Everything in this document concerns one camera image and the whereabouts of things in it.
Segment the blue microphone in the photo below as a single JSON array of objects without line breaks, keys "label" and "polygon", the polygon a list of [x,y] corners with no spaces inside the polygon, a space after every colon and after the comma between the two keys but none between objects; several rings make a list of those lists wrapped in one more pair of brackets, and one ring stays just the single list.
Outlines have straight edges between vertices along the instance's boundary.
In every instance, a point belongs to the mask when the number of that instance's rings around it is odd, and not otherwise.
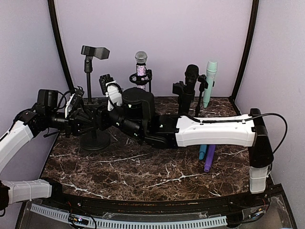
[{"label": "blue microphone", "polygon": [[200,145],[199,160],[203,160],[207,152],[208,145]]}]

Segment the purple microphone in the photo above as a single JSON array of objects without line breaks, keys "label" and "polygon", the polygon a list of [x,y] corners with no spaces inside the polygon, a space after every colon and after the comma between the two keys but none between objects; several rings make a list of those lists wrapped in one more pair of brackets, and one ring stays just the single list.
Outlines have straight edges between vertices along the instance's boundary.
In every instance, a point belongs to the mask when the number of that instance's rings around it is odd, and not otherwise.
[{"label": "purple microphone", "polygon": [[212,166],[216,145],[209,145],[206,153],[204,172],[209,172]]}]

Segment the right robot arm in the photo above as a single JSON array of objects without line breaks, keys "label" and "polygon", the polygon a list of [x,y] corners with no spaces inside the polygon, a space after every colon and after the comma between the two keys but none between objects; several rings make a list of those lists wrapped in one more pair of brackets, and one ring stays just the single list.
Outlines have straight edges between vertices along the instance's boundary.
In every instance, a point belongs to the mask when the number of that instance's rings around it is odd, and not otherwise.
[{"label": "right robot arm", "polygon": [[97,118],[101,130],[114,126],[138,142],[160,149],[195,145],[247,147],[250,191],[244,195],[243,203],[253,207],[261,200],[275,151],[259,109],[231,117],[159,115],[151,92],[137,87],[123,90],[108,74],[101,76],[99,82],[108,99],[107,109],[100,110]]}]

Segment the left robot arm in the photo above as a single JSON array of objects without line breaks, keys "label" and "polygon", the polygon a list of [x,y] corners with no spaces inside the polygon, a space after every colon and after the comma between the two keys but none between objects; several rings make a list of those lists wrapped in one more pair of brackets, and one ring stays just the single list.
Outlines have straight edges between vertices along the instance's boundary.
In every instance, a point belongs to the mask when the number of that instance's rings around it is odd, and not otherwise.
[{"label": "left robot arm", "polygon": [[[81,88],[61,106],[59,91],[41,89],[37,102],[30,109],[19,112],[10,129],[0,139],[0,168],[12,160],[16,153],[39,133],[54,128],[63,131],[67,137],[82,135],[94,129],[93,117],[83,109],[84,91]],[[0,182],[0,209],[25,200],[48,198],[57,208],[67,204],[67,197],[61,193],[60,183],[50,179],[31,181]]]}]

